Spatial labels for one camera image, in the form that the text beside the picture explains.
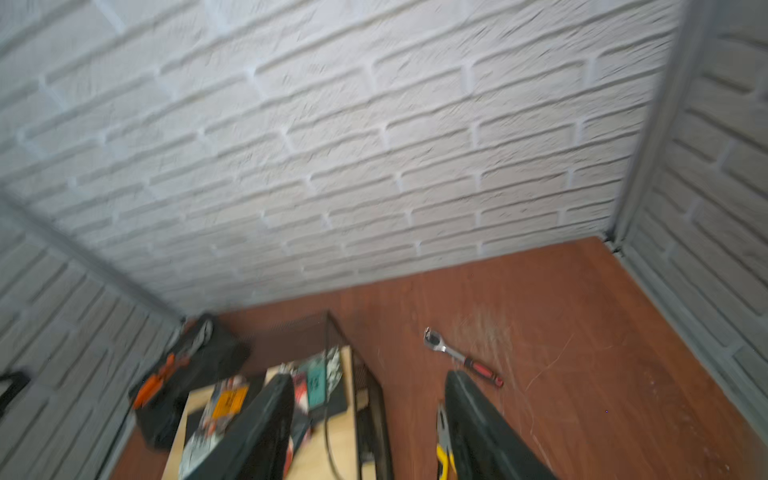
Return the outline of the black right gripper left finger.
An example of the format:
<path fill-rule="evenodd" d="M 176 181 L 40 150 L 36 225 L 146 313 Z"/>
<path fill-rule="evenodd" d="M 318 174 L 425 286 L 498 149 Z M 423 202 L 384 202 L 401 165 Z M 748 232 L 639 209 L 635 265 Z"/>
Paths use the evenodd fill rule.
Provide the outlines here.
<path fill-rule="evenodd" d="M 278 374 L 264 385 L 191 479 L 281 479 L 294 412 L 293 379 Z"/>

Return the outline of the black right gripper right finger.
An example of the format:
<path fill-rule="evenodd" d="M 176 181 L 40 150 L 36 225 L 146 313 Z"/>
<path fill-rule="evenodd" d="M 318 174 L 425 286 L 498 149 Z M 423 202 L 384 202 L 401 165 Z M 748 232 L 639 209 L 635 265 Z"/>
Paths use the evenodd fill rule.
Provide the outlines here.
<path fill-rule="evenodd" d="M 554 473 L 463 371 L 446 375 L 446 479 L 553 479 Z"/>

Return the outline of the orange label tea bag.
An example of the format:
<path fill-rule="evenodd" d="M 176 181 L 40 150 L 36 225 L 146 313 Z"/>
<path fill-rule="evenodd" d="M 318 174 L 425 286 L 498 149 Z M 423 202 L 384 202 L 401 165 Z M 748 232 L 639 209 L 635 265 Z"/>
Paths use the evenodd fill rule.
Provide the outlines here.
<path fill-rule="evenodd" d="M 249 387 L 248 380 L 242 375 L 217 383 L 203 410 L 197 432 L 204 438 L 221 436 L 241 412 Z"/>

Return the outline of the red tea bag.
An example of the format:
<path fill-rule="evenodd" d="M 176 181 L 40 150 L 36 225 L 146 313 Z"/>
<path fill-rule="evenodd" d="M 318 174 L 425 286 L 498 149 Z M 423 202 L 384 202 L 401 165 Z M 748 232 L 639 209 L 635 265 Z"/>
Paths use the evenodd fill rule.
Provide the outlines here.
<path fill-rule="evenodd" d="M 311 437 L 312 421 L 309 417 L 309 387 L 307 374 L 300 372 L 292 376 L 294 386 L 294 411 L 291 420 L 289 443 L 283 469 L 286 479 L 293 461 L 303 444 Z"/>

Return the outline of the green tea bag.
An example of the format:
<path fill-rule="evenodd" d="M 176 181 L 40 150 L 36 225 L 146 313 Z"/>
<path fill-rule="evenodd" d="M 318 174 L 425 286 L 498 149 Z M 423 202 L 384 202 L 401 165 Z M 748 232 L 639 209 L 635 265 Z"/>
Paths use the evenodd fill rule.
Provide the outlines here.
<path fill-rule="evenodd" d="M 291 376 L 300 372 L 307 374 L 311 419 L 319 421 L 325 414 L 333 417 L 347 410 L 344 369 L 338 347 L 301 361 L 283 364 L 280 372 Z"/>

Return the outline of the black orange tool bag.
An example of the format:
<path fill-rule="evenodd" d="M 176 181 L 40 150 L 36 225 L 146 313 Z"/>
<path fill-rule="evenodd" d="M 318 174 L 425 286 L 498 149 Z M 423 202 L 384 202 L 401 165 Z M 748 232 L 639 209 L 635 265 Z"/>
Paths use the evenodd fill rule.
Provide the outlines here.
<path fill-rule="evenodd" d="M 128 392 L 146 445 L 170 450 L 189 393 L 238 373 L 250 352 L 247 343 L 210 313 L 186 322 L 173 345 Z"/>

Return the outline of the yellow handled pliers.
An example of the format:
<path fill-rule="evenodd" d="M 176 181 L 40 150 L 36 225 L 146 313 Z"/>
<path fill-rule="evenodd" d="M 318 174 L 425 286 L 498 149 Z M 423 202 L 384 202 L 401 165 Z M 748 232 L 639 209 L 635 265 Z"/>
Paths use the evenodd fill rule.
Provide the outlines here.
<path fill-rule="evenodd" d="M 438 480 L 457 480 L 455 460 L 452 451 L 451 437 L 449 432 L 448 417 L 445 405 L 438 404 L 436 416 L 437 429 L 437 479 Z"/>

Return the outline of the red handled ratchet wrench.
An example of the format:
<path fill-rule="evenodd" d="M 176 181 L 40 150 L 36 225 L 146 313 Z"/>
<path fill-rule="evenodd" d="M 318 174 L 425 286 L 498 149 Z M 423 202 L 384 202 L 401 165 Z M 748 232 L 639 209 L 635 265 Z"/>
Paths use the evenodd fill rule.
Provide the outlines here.
<path fill-rule="evenodd" d="M 454 360 L 461 363 L 467 370 L 482 378 L 486 382 L 494 385 L 496 388 L 502 388 L 505 385 L 502 377 L 486 363 L 472 357 L 464 355 L 453 347 L 449 346 L 443 337 L 435 330 L 427 327 L 423 335 L 424 345 L 432 351 L 441 352 L 449 355 Z"/>

